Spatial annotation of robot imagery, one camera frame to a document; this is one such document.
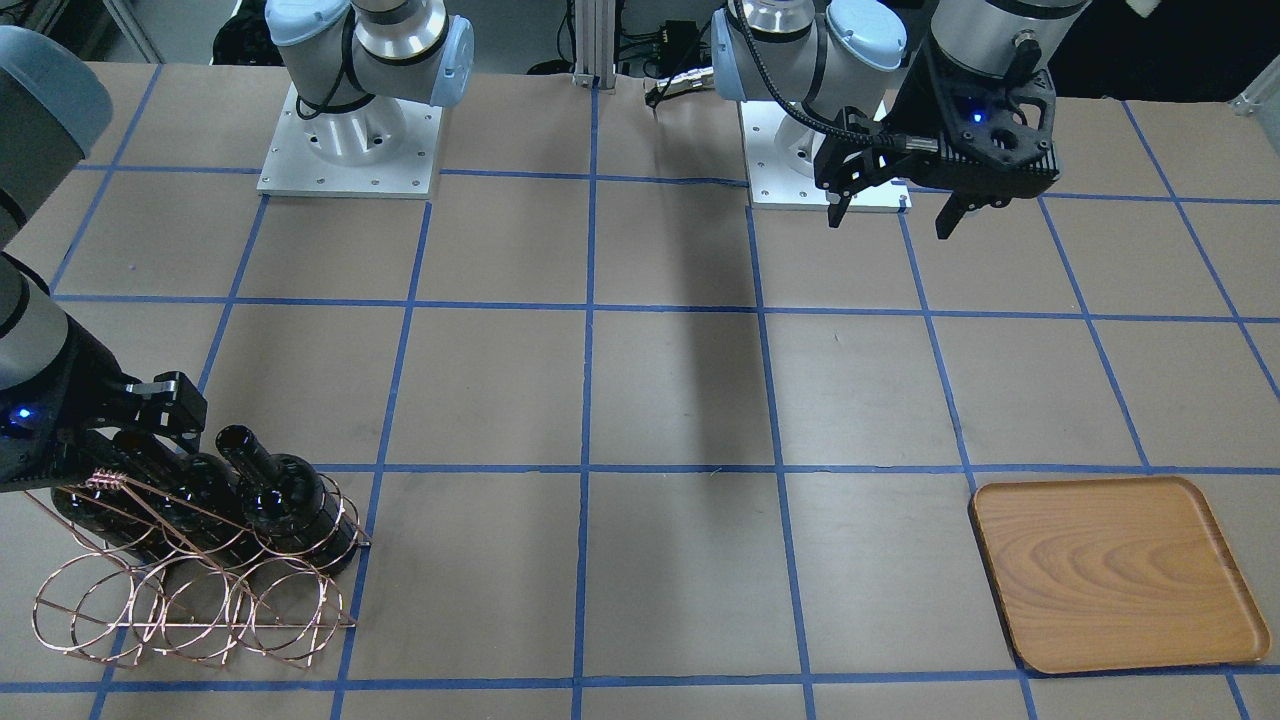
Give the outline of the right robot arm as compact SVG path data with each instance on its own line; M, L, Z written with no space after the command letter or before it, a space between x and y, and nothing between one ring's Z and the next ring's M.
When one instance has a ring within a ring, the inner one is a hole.
M110 436L173 443L204 429L218 315L237 295L266 210L256 190L285 67L86 63L3 27L3 491L78 486ZM74 318L97 304L134 322L150 302L196 340L174 372L129 370Z

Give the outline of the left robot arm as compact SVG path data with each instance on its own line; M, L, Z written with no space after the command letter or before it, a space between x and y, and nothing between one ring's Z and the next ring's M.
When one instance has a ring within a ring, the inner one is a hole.
M941 240L1060 178L1050 59L1083 1L927 1L920 33L881 1L727 1L710 18L716 91L739 105L751 200L906 211L947 193Z

